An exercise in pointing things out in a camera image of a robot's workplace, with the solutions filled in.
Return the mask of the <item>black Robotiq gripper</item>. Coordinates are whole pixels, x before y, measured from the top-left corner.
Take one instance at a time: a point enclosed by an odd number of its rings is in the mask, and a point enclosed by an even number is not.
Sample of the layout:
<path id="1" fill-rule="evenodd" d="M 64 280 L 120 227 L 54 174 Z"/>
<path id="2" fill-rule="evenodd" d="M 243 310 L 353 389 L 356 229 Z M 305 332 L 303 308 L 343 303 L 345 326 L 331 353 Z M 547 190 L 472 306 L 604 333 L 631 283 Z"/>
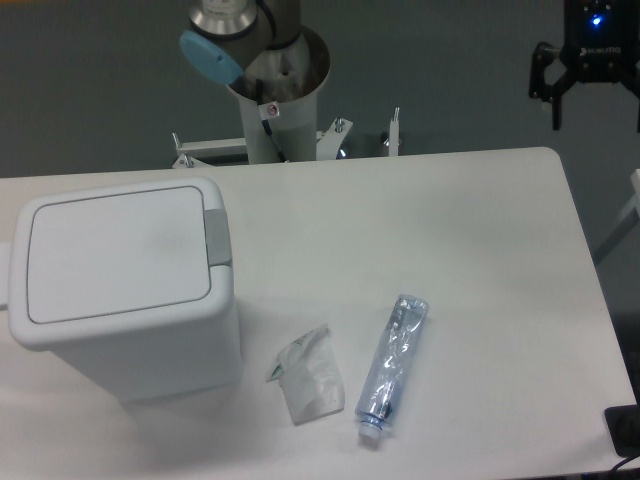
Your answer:
<path id="1" fill-rule="evenodd" d="M 564 44 L 539 42 L 531 56 L 528 95 L 551 106 L 552 129 L 562 124 L 562 97 L 575 84 L 620 82 L 639 100 L 636 71 L 636 3 L 629 0 L 565 1 Z M 553 83 L 546 69 L 566 67 Z"/>

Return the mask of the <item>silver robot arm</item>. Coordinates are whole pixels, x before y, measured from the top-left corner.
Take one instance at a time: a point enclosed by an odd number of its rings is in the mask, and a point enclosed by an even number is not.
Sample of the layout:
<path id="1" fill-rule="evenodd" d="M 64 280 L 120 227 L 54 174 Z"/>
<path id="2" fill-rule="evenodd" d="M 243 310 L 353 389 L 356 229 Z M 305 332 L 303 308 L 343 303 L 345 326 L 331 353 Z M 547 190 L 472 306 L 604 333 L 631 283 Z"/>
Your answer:
<path id="1" fill-rule="evenodd" d="M 566 1 L 561 47 L 540 42 L 528 94 L 550 104 L 561 126 L 563 95 L 576 83 L 620 83 L 639 92 L 639 4 Z M 301 23 L 297 1 L 197 1 L 181 34 L 182 54 L 208 80 L 261 105 L 296 101 L 330 69 L 326 44 Z"/>

